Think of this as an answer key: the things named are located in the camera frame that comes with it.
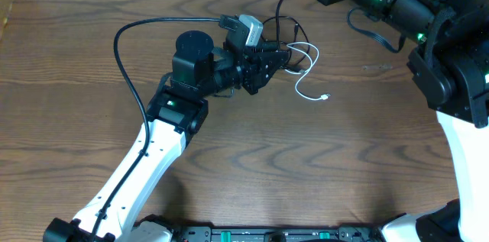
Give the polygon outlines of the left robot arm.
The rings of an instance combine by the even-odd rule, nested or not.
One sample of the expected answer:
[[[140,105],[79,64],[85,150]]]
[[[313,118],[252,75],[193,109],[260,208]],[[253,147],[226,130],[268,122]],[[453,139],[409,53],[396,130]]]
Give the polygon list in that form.
[[[71,221],[55,218],[45,241],[129,241],[134,223],[156,184],[183,153],[209,113],[207,97],[226,89],[253,95],[288,60],[277,44],[261,39],[263,25],[250,16],[223,17],[225,42],[217,47],[201,31],[176,39],[172,71],[164,75],[128,154],[96,196]]]

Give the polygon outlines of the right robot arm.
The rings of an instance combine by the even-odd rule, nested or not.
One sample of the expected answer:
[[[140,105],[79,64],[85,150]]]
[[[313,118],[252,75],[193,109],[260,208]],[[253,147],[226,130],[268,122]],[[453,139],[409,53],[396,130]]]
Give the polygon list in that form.
[[[344,0],[317,0],[332,5]],[[488,239],[488,0],[351,0],[416,47],[407,65],[452,154],[458,198],[377,227],[378,241]]]

